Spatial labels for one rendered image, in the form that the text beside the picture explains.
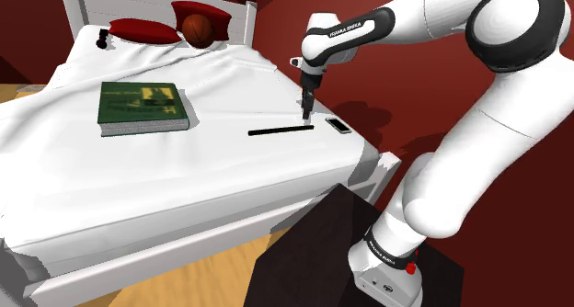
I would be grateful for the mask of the black phone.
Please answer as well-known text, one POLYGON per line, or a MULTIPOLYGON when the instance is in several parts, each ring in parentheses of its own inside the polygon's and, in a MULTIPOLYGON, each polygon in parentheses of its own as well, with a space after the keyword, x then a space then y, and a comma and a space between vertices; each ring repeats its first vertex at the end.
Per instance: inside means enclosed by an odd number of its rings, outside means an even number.
POLYGON ((336 118, 326 118, 326 122, 341 134, 351 133, 351 128, 336 118))

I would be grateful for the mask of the black flat stick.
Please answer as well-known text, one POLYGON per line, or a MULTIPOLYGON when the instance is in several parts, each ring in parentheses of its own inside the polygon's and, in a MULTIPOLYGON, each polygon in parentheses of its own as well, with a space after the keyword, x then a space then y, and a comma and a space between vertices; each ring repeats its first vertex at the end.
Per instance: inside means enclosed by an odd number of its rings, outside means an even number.
POLYGON ((314 125, 276 127, 276 128, 250 130, 247 132, 247 135, 248 136, 259 136, 259 135, 268 135, 268 134, 285 133, 285 132, 293 132, 293 131, 311 131, 314 128, 315 128, 314 125))

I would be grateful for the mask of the red pillow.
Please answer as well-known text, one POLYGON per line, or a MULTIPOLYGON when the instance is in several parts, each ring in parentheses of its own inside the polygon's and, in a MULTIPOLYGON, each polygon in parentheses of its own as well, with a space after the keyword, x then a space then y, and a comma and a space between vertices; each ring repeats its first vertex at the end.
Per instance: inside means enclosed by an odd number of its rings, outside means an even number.
POLYGON ((176 16, 176 30, 182 32, 184 20, 190 15, 202 15, 212 23, 214 39, 229 40, 228 26, 232 16, 215 7, 193 1, 173 1, 171 3, 176 16))
POLYGON ((120 18, 110 22, 109 33, 124 40, 145 44, 173 44, 181 41, 170 26, 138 18, 120 18))

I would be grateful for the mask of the basketball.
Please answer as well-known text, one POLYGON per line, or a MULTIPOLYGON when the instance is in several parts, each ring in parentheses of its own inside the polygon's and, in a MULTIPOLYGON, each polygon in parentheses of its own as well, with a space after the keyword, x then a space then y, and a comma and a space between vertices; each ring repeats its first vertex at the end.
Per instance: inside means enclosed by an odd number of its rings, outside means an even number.
POLYGON ((182 23, 181 32, 191 46, 205 49, 214 42, 214 32, 210 20, 199 14, 186 17, 182 23))

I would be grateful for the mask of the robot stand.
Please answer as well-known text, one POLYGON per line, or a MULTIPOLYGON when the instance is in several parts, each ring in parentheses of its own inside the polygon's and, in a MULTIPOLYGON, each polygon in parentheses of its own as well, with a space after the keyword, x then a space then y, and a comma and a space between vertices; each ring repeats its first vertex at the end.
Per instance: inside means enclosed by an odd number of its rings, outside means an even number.
POLYGON ((336 185, 257 259, 244 307, 389 307, 357 288, 348 263, 379 216, 336 185))

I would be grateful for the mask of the green book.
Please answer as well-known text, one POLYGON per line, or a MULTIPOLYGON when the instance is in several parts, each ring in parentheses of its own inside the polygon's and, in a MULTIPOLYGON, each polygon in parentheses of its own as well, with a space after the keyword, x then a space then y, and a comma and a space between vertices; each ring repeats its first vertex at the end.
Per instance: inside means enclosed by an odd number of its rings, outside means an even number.
POLYGON ((189 116, 173 83, 102 82, 98 125, 102 137, 184 131, 189 116))

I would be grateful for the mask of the white bed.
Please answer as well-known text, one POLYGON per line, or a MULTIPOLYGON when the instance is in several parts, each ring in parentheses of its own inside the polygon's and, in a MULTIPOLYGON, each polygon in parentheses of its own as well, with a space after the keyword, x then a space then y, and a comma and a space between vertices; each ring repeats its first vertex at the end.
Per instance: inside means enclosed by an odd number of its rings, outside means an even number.
POLYGON ((252 47, 258 11, 197 50, 109 37, 118 17, 175 23, 176 0, 63 0, 75 39, 39 93, 0 104, 0 307, 74 307, 294 225, 335 185, 375 203, 399 166, 341 134, 252 47), (102 137, 105 81, 173 83, 189 128, 102 137), (248 136, 250 130, 314 125, 248 136))

